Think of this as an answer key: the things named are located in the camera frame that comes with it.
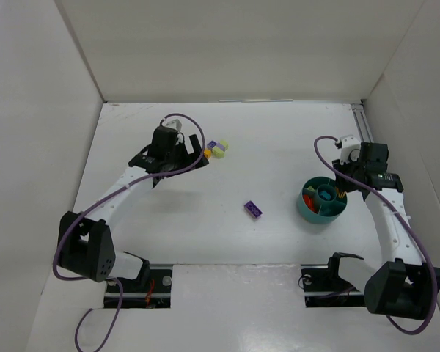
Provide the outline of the teal lego brick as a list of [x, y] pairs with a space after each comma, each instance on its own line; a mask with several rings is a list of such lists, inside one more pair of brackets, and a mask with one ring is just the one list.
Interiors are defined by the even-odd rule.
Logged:
[[327, 202], [330, 202], [335, 198], [334, 192], [327, 188], [322, 188], [321, 190], [319, 190], [318, 196]]

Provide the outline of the orange dish lego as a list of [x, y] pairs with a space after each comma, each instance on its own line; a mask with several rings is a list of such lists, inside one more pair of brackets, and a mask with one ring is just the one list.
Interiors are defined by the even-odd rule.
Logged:
[[303, 200], [305, 205], [313, 212], [313, 213], [317, 213], [318, 211], [316, 210], [313, 200], [312, 198], [307, 195], [307, 194], [303, 194]]

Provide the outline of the purple long lego brick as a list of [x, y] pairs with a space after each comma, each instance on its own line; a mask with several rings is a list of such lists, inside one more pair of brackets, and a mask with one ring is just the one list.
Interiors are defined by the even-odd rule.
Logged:
[[259, 209], [254, 203], [253, 201], [248, 201], [244, 206], [245, 211], [254, 219], [254, 220], [258, 220], [263, 212], [261, 211], [261, 209]]

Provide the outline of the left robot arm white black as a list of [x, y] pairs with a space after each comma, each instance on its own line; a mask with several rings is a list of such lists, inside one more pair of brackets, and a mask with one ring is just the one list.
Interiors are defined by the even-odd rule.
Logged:
[[137, 286], [146, 283], [149, 261], [117, 251], [112, 232], [131, 207], [161, 180], [208, 165], [204, 133], [192, 134], [189, 140], [191, 153], [178, 129], [159, 125], [151, 143], [132, 157], [123, 174], [95, 204], [80, 213], [66, 212], [60, 220], [53, 261], [56, 278], [66, 279], [58, 272], [64, 268], [74, 274], [73, 281], [120, 279]]

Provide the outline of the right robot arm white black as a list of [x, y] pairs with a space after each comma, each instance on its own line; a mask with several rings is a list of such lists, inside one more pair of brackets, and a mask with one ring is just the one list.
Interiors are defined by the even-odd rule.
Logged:
[[333, 275], [364, 295], [376, 315], [427, 320], [440, 290], [440, 268], [431, 268], [419, 241], [410, 234], [400, 177], [387, 171], [385, 144], [361, 142], [355, 136], [336, 140], [340, 157], [333, 161], [338, 193], [358, 191], [375, 224], [381, 267], [356, 254], [335, 253]]

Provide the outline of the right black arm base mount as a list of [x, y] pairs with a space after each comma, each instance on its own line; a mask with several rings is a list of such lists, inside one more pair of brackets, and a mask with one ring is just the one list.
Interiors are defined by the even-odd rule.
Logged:
[[364, 307], [364, 294], [338, 276], [340, 260], [358, 259], [355, 254], [335, 252], [326, 264], [302, 264], [298, 286], [306, 308]]

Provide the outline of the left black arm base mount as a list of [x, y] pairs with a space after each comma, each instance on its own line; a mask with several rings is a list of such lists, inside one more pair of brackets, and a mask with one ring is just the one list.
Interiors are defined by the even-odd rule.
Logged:
[[140, 282], [119, 278], [122, 309], [168, 309], [171, 307], [173, 265], [150, 265], [148, 276]]

